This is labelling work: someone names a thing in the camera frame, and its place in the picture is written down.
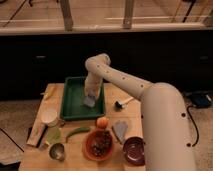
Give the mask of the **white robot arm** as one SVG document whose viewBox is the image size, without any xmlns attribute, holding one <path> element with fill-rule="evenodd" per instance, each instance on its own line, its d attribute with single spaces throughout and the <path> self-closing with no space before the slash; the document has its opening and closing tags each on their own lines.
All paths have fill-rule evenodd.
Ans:
<svg viewBox="0 0 213 171">
<path fill-rule="evenodd" d="M 171 84 L 152 83 L 110 66 L 107 54 L 85 61 L 85 94 L 99 97 L 105 79 L 137 99 L 143 116 L 146 171 L 197 171 L 189 121 L 182 94 Z"/>
</svg>

